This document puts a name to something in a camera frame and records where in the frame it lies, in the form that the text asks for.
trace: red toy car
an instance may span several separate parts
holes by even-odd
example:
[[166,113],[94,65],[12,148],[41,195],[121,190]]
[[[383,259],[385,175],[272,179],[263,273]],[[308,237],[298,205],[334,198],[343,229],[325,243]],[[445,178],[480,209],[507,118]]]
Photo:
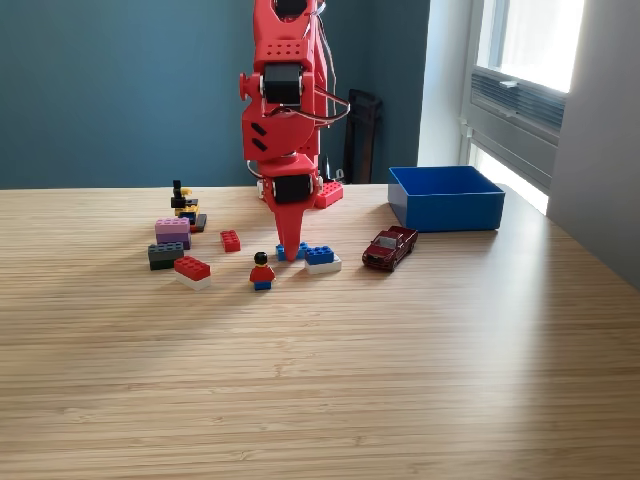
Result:
[[413,252],[418,240],[418,231],[410,228],[391,227],[380,232],[362,254],[362,263],[367,267],[382,268],[392,272],[405,255]]

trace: red robot arm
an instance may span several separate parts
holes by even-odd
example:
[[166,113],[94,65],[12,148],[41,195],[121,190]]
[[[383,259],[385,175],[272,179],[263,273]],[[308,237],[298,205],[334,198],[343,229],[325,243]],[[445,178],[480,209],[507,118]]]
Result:
[[[251,97],[242,116],[244,159],[257,163],[254,174],[289,261],[298,253],[304,211],[322,191],[319,130],[349,112],[347,102],[327,91],[319,16],[325,6],[324,0],[256,0],[254,73],[240,76],[241,98]],[[328,99],[345,111],[327,116]]]

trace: teal wall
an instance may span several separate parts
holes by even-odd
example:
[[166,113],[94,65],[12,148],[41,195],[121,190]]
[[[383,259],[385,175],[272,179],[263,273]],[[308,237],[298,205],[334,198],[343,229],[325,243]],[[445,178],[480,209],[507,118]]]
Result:
[[[376,181],[417,161],[429,2],[329,0],[339,94],[381,96]],[[253,0],[0,0],[0,188],[252,184]],[[344,122],[323,149],[342,162]]]

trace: window frame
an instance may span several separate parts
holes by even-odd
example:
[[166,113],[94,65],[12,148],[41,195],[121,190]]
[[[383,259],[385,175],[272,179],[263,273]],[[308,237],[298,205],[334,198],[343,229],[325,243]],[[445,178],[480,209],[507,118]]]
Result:
[[[472,75],[480,72],[501,82],[517,82],[532,91],[553,95],[566,101],[567,94],[563,92],[477,66],[482,42],[483,49],[488,48],[488,64],[499,67],[509,6],[510,0],[486,0],[486,3],[485,0],[473,0],[460,116],[463,140],[459,163],[472,164],[472,159],[469,158],[471,145],[476,145],[490,152],[505,166],[548,194],[560,130],[519,115],[517,111],[509,110],[489,99],[480,98],[474,95],[472,90]],[[490,13],[493,21],[491,35],[487,37],[485,34],[485,37],[481,38],[483,17],[485,13],[489,14],[491,8],[493,8]],[[492,38],[500,38],[500,41],[492,42]]]

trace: window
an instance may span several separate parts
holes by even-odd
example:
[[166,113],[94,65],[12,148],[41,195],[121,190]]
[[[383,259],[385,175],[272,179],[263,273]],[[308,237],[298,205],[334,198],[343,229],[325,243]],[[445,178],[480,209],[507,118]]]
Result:
[[485,0],[480,67],[568,92],[584,0]]
[[394,250],[396,248],[396,239],[389,237],[378,237],[374,242],[375,245],[382,248],[388,248]]
[[473,2],[460,163],[474,164],[477,145],[546,193],[584,0]]

